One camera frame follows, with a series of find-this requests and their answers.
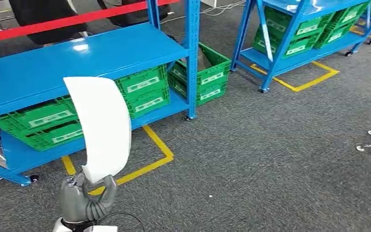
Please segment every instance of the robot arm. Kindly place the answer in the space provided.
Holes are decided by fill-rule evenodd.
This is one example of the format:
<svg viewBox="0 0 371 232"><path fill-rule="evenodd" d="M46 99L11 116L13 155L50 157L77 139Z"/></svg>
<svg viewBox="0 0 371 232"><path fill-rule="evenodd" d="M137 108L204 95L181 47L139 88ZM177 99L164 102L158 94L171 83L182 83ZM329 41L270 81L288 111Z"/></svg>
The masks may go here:
<svg viewBox="0 0 371 232"><path fill-rule="evenodd" d="M90 200L85 180L82 172L63 181L60 191L62 217L57 220L53 232L95 232L97 220L110 213L117 193L113 177L104 178L106 189L96 201ZM107 231L117 231L117 227L108 228Z"/></svg>

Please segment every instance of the yellow tape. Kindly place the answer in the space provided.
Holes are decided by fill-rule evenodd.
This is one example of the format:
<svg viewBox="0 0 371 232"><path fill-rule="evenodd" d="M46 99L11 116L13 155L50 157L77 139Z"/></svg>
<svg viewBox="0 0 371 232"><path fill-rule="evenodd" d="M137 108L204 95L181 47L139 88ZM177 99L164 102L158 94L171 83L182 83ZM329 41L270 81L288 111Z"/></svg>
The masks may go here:
<svg viewBox="0 0 371 232"><path fill-rule="evenodd" d="M359 30L356 30L355 28L356 28L356 26L352 26L352 27L350 28L350 31L353 32L353 33L359 34L359 35L363 35L363 32L361 32L361 31L359 31Z"/></svg>
<svg viewBox="0 0 371 232"><path fill-rule="evenodd" d="M274 77L273 80L276 81L276 82L278 82L279 84L281 84L281 85L289 88L290 90L292 90L294 92L299 92L301 90L304 90L306 88L309 88L311 86L314 86L314 85L316 85L316 84L318 84L318 83L320 83L320 82L322 82L322 81L324 81L324 80L326 80L326 79L328 79L328 78L336 75L337 73L339 73L338 70L335 70L335 69L333 69L331 67L328 67L328 66L326 66L324 64L321 64L321 63L319 63L317 61L312 61L311 63L314 64L314 65L316 65L316 66L318 66L318 67L320 67L320 68L322 68L322 69L325 69L325 70L327 70L329 72L326 73L326 74L324 74L324 75L322 75L322 76L320 76L320 77L318 77L318 78L316 78L315 80L312 80L312 81L310 81L308 83L305 83L305 84L303 84L301 86L298 86L298 87L292 86L292 85L288 84L287 82L285 82L285 81L283 81L281 79L278 79L276 77ZM258 71L258 72L260 72L260 73L262 73L262 74L265 74L265 75L267 74L266 71L258 68L256 64L251 65L251 68L254 69L254 70L256 70L256 71Z"/></svg>
<svg viewBox="0 0 371 232"><path fill-rule="evenodd" d="M66 172L68 173L68 175L76 174L76 169L74 168L74 165L69 156L63 156L62 161L63 165L65 165Z"/></svg>
<svg viewBox="0 0 371 232"><path fill-rule="evenodd" d="M124 184L140 175L143 175L144 173L147 173L151 170L154 170L170 161L173 160L174 154L172 151L165 145L165 143L157 136L157 134L148 126L145 125L143 126L143 130L148 134L148 136L156 143L156 145L160 148L160 150L163 152L165 155L164 158L157 160L156 162L149 164L137 171L134 171L132 173L129 173L122 178L119 178L116 180L116 183L118 185ZM63 156L62 157L63 164L65 165L66 171L69 175L74 175L76 174L76 170L74 168L74 165L70 159L69 156ZM89 192L90 195L100 195L104 191L105 187L99 187L91 192Z"/></svg>

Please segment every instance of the black cable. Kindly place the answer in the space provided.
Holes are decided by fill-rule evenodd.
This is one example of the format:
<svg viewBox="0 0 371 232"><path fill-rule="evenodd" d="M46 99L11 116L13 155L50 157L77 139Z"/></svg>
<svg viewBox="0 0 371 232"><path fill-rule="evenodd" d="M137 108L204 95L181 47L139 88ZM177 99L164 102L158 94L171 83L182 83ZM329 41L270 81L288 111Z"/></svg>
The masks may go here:
<svg viewBox="0 0 371 232"><path fill-rule="evenodd" d="M101 219L98 220L98 225L100 225L106 218L111 217L111 216L114 216L114 215L119 215L119 214L130 215L130 216L134 217L136 220L139 221L140 225L143 228L143 232L146 232L146 228L144 227L144 225L143 225L142 221L140 220L140 218L136 217L134 214L126 213L126 212L115 212L115 213L111 213L109 215L106 215L106 216L104 216L104 217L102 217Z"/></svg>

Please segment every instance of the shelf wheel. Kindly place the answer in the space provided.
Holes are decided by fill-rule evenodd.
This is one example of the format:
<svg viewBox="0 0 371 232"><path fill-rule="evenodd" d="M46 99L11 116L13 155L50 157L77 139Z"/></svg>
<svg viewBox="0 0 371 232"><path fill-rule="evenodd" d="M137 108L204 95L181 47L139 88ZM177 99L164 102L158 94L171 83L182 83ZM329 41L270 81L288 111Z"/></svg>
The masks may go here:
<svg viewBox="0 0 371 232"><path fill-rule="evenodd" d="M353 52L352 51L349 51L349 52L345 53L345 56L346 57L350 57L351 55L353 55Z"/></svg>

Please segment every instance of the crate label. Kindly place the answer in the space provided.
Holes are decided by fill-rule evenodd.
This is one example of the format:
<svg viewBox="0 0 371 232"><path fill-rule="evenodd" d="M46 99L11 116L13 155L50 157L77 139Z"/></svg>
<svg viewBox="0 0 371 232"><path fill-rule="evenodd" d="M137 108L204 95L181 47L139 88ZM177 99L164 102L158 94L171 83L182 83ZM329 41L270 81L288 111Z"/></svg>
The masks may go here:
<svg viewBox="0 0 371 232"><path fill-rule="evenodd" d="M336 34L336 35L334 35L334 36L332 36L332 37L328 40L328 43L331 42L331 41L333 41L333 40L338 39L338 38L341 37L341 36L342 36L342 32L341 32L341 33L338 33L338 34Z"/></svg>
<svg viewBox="0 0 371 232"><path fill-rule="evenodd" d="M267 20L267 26L270 28L275 28L280 32L284 32L286 27L282 26L281 24L278 24L270 19Z"/></svg>
<svg viewBox="0 0 371 232"><path fill-rule="evenodd" d="M69 134L65 134L65 135L53 138L52 141L53 141L54 144L57 144L57 143L63 142L65 140L68 140L70 138L73 138L73 137L76 137L76 136L79 136L79 135L82 135L82 134L83 134L83 130L80 129L80 130L71 132Z"/></svg>
<svg viewBox="0 0 371 232"><path fill-rule="evenodd" d="M302 46L300 46L300 47L297 47L297 48L294 48L294 49L288 50L288 51L286 52L286 54L287 54L287 55L291 55L291 54L294 54L294 53L296 53L296 52L302 51L302 50L304 50L305 48L306 48L306 45L302 45Z"/></svg>
<svg viewBox="0 0 371 232"><path fill-rule="evenodd" d="M258 45L260 45L261 47L266 48L266 47L265 47L265 43L264 43L263 40L260 40L260 41L258 42ZM272 52L272 53L275 53L275 50L276 50L275 47L271 46L271 52Z"/></svg>
<svg viewBox="0 0 371 232"><path fill-rule="evenodd" d="M139 111L142 111L144 109L147 109L148 107L152 106L152 105L155 105L155 104L158 104L160 102L163 101L163 98L162 97L159 97L159 98L156 98L152 101L149 101L147 103L144 103L143 105L139 105L137 106L135 109L136 109L136 112L139 112Z"/></svg>
<svg viewBox="0 0 371 232"><path fill-rule="evenodd" d="M172 72L177 75L178 77L180 77L181 79L183 80L186 80L186 76L184 76L180 71L178 71L177 69L173 69Z"/></svg>
<svg viewBox="0 0 371 232"><path fill-rule="evenodd" d="M69 117L69 116L72 116L72 115L74 115L72 112L70 112L69 110L65 110L65 111L59 112L59 113L54 114L54 115L49 115L49 116L46 116L46 117L43 117L43 118L39 118L39 119L30 121L29 124L32 127L37 127L37 126L40 126L40 125L43 125L43 124L46 124L46 123L49 123L49 122L52 122L52 121L56 121L56 120L59 120L59 119L65 118L65 117Z"/></svg>
<svg viewBox="0 0 371 232"><path fill-rule="evenodd" d="M217 75L210 76L208 78L205 78L205 79L201 80L201 84L204 85L204 84L206 84L208 82L211 82L211 81L216 80L218 78L221 78L223 76L224 76L224 74L222 72L221 73L218 73Z"/></svg>
<svg viewBox="0 0 371 232"><path fill-rule="evenodd" d="M143 82L140 82L140 83L137 83L137 84L135 84L135 85L132 85L132 86L127 87L127 92L128 92L128 93L134 92L134 91L136 91L136 90L139 90L139 89L141 89L141 88L144 88L144 87L150 86L150 85L152 85L152 84L154 84L154 83L157 83L157 82L159 82L159 81L160 81L160 80L159 80L158 76L155 76L155 77L150 78L150 79L148 79L148 80L145 80L145 81L143 81Z"/></svg>
<svg viewBox="0 0 371 232"><path fill-rule="evenodd" d="M356 15L357 15L357 11L353 11L350 15L346 16L346 17L342 20L342 22L346 22L346 21L348 21L348 20L351 20L352 18L356 17Z"/></svg>
<svg viewBox="0 0 371 232"><path fill-rule="evenodd" d="M201 97L200 97L200 100L207 99L207 98L212 97L212 96L214 96L214 95L216 95L216 94L219 94L219 93L221 93L221 89L214 90L214 91L211 92L211 93L208 93L208 94L206 94L206 95L201 96Z"/></svg>
<svg viewBox="0 0 371 232"><path fill-rule="evenodd" d="M179 91L181 94L183 94L184 96L187 96L187 93L184 91L184 89L182 89L181 87L179 87L178 85L174 85L174 89L176 89L177 91Z"/></svg>
<svg viewBox="0 0 371 232"><path fill-rule="evenodd" d="M315 24L315 25L307 27L307 28L299 29L297 35L301 35L301 34L316 30L316 29L318 29L318 24Z"/></svg>

